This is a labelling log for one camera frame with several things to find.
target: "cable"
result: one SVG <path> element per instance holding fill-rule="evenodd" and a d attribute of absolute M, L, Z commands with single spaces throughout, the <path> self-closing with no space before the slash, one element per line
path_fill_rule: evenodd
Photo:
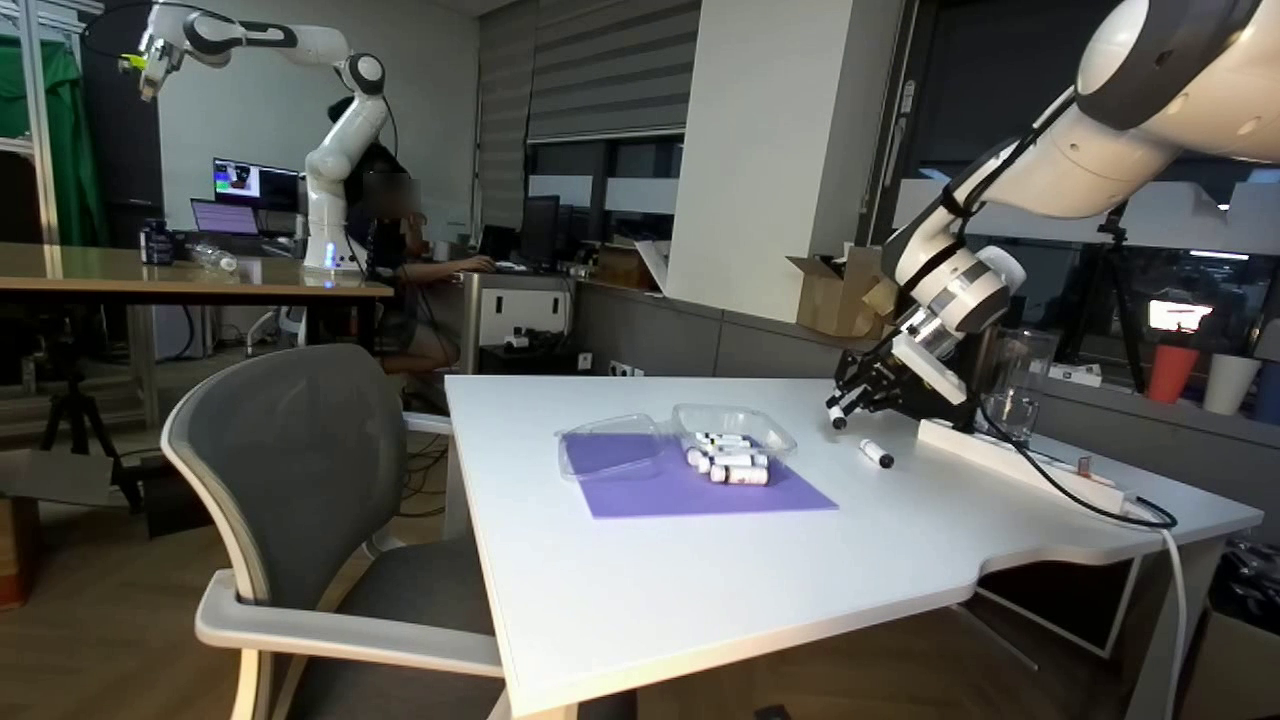
<path fill-rule="evenodd" d="M 1170 533 L 1160 533 L 1167 549 L 1167 569 L 1170 569 L 1170 604 L 1176 604 L 1176 629 L 1170 629 L 1170 677 L 1167 677 L 1167 720 L 1176 717 L 1176 680 L 1184 677 L 1184 651 L 1187 651 L 1187 578 L 1184 562 L 1176 551 Z"/>
<path fill-rule="evenodd" d="M 1116 519 L 1116 523 L 1160 527 L 1160 533 L 1164 533 L 1164 527 L 1176 527 L 1176 515 L 1170 515 L 1167 509 L 1144 500 L 1144 497 L 1130 497 L 1130 500 L 1134 500 L 1138 509 L 1147 509 L 1153 515 L 1160 515 L 1160 519 L 1119 515 L 1119 512 L 1106 512 L 1106 509 L 1095 509 L 1095 503 L 1078 500 L 1078 497 L 1069 491 L 1058 479 L 1050 479 L 1050 473 L 1048 473 L 1029 448 L 1019 448 L 1019 443 L 989 418 L 985 403 L 977 403 L 977 413 L 980 413 L 980 419 L 985 419 L 1016 458 L 1024 458 L 1024 461 L 1036 467 L 1036 478 L 1040 478 L 1048 487 L 1057 487 L 1057 491 L 1069 497 L 1071 503 L 1095 512 L 1095 515 L 1106 515 L 1106 519 Z"/>
<path fill-rule="evenodd" d="M 396 121 L 396 106 L 390 106 L 390 97 L 385 97 L 385 106 L 387 106 L 387 121 L 390 121 L 390 155 L 399 155 L 399 121 Z"/>
<path fill-rule="evenodd" d="M 958 185 L 965 185 L 973 172 L 989 168 L 989 162 L 980 162 L 973 172 L 957 176 L 957 182 L 944 190 L 944 197 L 939 197 L 934 205 L 944 205 L 944 209 L 958 219 L 958 228 L 957 228 L 957 236 L 953 236 L 946 248 L 939 248 L 934 256 L 928 256 L 928 259 L 899 286 L 899 291 L 911 296 L 917 286 L 918 286 L 928 272 L 934 272 L 944 259 L 953 259 L 953 256 L 965 248 L 965 234 L 968 234 L 968 219 L 977 216 L 977 205 L 989 197 L 989 190 L 990 190 L 1069 108 L 1075 108 L 1075 92 L 1057 97 L 1057 99 L 1048 106 L 1048 112 L 1040 112 L 1036 124 L 1033 124 L 1016 146 L 997 148 L 990 155 L 1003 154 L 1003 162 L 999 162 L 985 182 L 977 182 L 965 197 L 957 197 Z"/>

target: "gray chair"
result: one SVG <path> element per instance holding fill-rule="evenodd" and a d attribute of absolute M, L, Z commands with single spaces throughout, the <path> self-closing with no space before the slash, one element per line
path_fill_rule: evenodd
<path fill-rule="evenodd" d="M 318 608 L 390 519 L 402 439 L 378 364 L 344 343 L 243 362 L 171 408 L 161 448 L 232 562 L 196 608 L 205 645 L 240 647 L 232 717 L 281 717 L 281 695 L 287 717 L 503 717 L 469 535 L 377 551 L 341 608 Z M 313 658 L 294 693 L 287 658 Z"/>

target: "computer monitor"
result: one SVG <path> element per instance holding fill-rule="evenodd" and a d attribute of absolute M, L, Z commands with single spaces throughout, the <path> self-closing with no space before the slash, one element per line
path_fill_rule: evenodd
<path fill-rule="evenodd" d="M 558 197 L 522 197 L 521 259 L 543 272 L 554 270 L 558 248 Z"/>
<path fill-rule="evenodd" d="M 193 197 L 193 226 L 196 234 L 255 236 L 255 209 Z"/>
<path fill-rule="evenodd" d="M 268 212 L 298 212 L 298 172 L 255 162 L 210 155 L 210 197 Z"/>

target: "window blind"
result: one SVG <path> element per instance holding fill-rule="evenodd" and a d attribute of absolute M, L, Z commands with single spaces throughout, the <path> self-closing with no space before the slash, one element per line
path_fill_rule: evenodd
<path fill-rule="evenodd" d="M 478 226 L 522 226 L 522 135 L 534 0 L 478 20 Z"/>
<path fill-rule="evenodd" d="M 701 0 L 541 0 L 527 146 L 683 133 Z"/>
<path fill-rule="evenodd" d="M 522 154 L 683 133 L 701 0 L 521 0 L 478 20 L 478 219 L 521 228 Z"/>

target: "robotic arm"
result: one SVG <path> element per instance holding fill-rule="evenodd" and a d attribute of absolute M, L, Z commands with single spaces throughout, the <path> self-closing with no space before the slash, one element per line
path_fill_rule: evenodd
<path fill-rule="evenodd" d="M 1280 162 L 1275 85 L 1280 0 L 1122 0 L 1084 49 L 1075 87 L 882 243 L 882 272 L 911 307 L 838 364 L 827 419 L 889 408 L 908 377 L 946 403 L 968 402 L 944 362 L 999 321 L 1024 281 L 1007 253 L 958 243 L 968 216 L 985 205 L 1095 216 L 1178 154 Z"/>
<path fill-rule="evenodd" d="M 344 182 L 361 154 L 387 121 L 385 65 L 366 53 L 350 53 L 344 34 L 318 24 L 255 24 L 232 20 L 196 5 L 161 0 L 141 39 L 141 97 L 150 99 L 185 58 L 225 69 L 232 49 L 273 49 L 294 65 L 330 69 L 350 87 L 350 108 L 326 130 L 318 148 L 303 162 L 308 182 L 308 272 L 355 272 L 344 236 Z"/>

